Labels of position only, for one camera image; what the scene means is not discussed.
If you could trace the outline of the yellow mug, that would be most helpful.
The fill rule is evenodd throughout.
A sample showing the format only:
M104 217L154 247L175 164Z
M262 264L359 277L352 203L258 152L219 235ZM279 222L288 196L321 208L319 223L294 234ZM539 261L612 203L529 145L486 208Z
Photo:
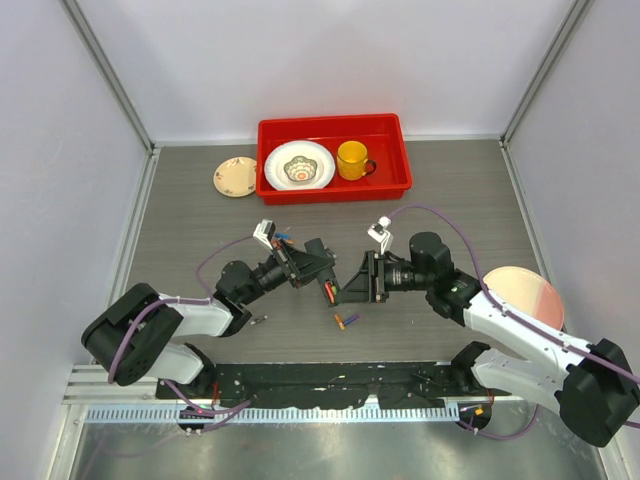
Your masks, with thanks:
M360 180L377 169L376 162L369 158L367 147L355 140L346 141L338 147L336 164L340 177L347 181Z

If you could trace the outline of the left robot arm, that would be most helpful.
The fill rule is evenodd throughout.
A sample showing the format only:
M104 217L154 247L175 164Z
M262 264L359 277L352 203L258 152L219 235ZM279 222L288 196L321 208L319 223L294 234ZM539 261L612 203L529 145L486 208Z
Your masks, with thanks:
M299 289L334 265L318 238L302 250L277 239L254 268L240 260L227 263L205 298L170 297L147 283L134 285L84 330L81 344L110 383L129 386L150 375L173 380L187 396L200 399L211 391L213 375L193 348L172 340L234 336L252 317L249 304L284 284Z

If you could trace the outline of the pink plate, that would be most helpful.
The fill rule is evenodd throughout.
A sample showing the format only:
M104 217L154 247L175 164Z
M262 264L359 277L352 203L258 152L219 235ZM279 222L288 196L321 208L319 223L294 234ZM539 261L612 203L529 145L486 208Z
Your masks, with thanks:
M554 287L543 277L517 266L496 268L484 276L492 293L520 312L561 330L564 305Z

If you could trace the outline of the black silver battery near base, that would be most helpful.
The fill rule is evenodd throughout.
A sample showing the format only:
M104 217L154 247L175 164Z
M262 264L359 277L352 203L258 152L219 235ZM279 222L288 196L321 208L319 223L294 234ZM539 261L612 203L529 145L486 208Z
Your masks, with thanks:
M256 325L256 324L259 324L259 323L261 323L261 322L263 322L263 321L265 321L265 320L267 320L267 319L268 319L268 316L267 316L267 315L264 315L264 316L260 316L260 317L254 318L254 319L252 319L252 320L251 320L250 325Z

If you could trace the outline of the blue purple battery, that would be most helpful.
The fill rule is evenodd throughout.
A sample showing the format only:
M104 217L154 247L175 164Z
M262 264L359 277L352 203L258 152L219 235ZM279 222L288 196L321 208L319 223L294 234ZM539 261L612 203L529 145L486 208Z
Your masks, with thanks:
M348 317L346 320L344 320L344 321L343 321L343 324L344 324L345 326L350 325L351 323L355 322L355 321L356 321L356 320L358 320L359 318L360 318L360 315L359 315L359 314L352 315L352 316Z

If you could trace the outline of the beige floral saucer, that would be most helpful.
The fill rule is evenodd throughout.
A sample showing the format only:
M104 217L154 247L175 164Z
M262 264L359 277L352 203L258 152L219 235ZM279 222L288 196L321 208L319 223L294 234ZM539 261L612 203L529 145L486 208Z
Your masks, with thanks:
M216 168L212 183L222 195L240 198L255 192L256 179L257 162L250 157L234 157Z

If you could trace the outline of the white plate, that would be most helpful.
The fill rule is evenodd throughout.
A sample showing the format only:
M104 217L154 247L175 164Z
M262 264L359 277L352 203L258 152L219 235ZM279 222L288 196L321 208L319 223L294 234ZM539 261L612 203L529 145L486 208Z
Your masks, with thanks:
M324 146L297 140L275 148L263 170L268 183L278 191L323 189L334 178L336 165Z

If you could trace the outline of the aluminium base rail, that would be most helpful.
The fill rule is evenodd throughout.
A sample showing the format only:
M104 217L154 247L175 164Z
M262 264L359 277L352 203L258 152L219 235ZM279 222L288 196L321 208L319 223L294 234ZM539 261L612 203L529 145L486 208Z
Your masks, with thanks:
M109 383L107 377L107 372L99 365L75 365L63 395L63 404L133 404L157 400L157 380L153 377L143 377L125 387Z

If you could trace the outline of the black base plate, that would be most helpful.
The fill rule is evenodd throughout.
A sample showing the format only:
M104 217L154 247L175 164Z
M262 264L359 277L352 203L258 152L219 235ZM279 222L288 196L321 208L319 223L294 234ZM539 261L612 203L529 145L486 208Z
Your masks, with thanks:
M217 364L191 399L218 400L223 407L248 401L253 408L358 409L369 396L382 409L442 406L446 397L483 397L488 392L461 370L437 362Z

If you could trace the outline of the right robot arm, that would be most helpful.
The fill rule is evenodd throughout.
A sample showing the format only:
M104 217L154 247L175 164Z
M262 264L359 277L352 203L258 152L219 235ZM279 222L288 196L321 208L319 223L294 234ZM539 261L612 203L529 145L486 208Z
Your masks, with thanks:
M383 303L392 291L423 291L441 317L480 332L516 352L468 346L451 371L457 391L501 390L557 414L577 437L604 447L639 407L639 386L622 348L590 343L514 308L454 266L439 235L420 232L408 259L374 250L358 273L335 290L338 303Z

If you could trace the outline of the red orange battery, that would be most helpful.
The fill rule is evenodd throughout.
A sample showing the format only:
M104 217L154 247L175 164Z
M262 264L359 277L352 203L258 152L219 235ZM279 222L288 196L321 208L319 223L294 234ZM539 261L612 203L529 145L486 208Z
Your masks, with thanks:
M335 293L336 293L334 286L330 282L326 282L325 290L327 292L328 297L331 299L331 301L334 301Z

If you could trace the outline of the red plastic bin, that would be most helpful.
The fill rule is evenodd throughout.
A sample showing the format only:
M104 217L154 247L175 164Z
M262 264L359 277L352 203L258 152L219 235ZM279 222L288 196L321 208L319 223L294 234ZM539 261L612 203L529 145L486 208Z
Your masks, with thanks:
M332 154L335 175L325 188L278 191L268 183L263 170L267 156L297 140L319 143ZM357 181L341 178L336 164L338 147L349 140L363 143L377 164L373 174ZM412 186L400 119L394 113L267 119L258 124L256 193L267 205L395 200Z

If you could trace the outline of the small patterned bowl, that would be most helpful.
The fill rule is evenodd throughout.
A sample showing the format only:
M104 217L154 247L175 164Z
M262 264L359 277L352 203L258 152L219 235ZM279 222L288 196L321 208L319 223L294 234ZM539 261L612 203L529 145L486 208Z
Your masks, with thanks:
M286 177L293 183L308 183L316 177L318 163L316 160L297 155L286 162L283 171Z

